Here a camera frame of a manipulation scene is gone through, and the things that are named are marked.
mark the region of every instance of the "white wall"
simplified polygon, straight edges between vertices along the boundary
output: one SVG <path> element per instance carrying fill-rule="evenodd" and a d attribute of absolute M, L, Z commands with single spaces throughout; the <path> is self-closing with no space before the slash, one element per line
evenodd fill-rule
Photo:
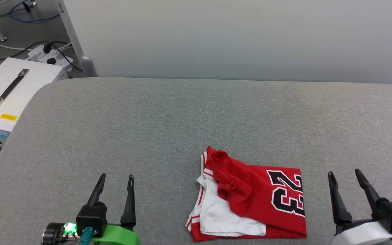
<path fill-rule="evenodd" d="M 392 0 L 64 0 L 98 76 L 392 83 Z"/>

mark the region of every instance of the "red stripe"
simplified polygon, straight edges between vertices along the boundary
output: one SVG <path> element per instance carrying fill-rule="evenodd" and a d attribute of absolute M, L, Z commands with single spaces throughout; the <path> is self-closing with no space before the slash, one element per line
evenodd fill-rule
<path fill-rule="evenodd" d="M 199 203 L 197 204 L 198 206 L 199 206 L 200 203 L 202 202 L 202 196 L 203 196 L 203 188 L 202 188 L 202 191 L 201 191 L 201 193 L 200 193 Z"/>
<path fill-rule="evenodd" d="M 204 172 L 204 174 L 210 175 L 211 177 L 213 177 L 213 174 L 209 174 L 209 173 L 207 173 L 207 172 Z"/>

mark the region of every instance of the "white fabric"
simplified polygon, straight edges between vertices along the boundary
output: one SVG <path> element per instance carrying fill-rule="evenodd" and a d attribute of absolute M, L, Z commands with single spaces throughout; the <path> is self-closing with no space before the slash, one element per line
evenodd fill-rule
<path fill-rule="evenodd" d="M 207 161 L 207 152 L 201 155 L 202 167 Z M 217 194 L 218 183 L 212 177 L 213 171 L 203 169 L 196 180 L 200 189 L 196 205 L 190 213 L 186 226 L 191 231 L 191 223 L 200 223 L 202 234 L 238 237 L 242 235 L 266 235 L 266 225 L 256 220 L 239 217 L 233 213 L 229 203 Z"/>

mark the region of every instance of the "gray fabric surface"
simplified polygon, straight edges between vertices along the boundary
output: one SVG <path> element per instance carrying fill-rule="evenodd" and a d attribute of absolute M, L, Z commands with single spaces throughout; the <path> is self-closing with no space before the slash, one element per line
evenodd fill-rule
<path fill-rule="evenodd" d="M 245 163 L 300 168 L 308 239 L 288 244 L 329 244 L 328 171 L 356 219 L 371 211 L 355 168 L 392 200 L 392 85 L 125 78 L 46 85 L 0 154 L 0 245 L 36 245 L 49 222 L 74 221 L 102 172 L 110 223 L 119 222 L 133 174 L 142 244 L 191 244 L 184 224 L 208 145 Z"/>

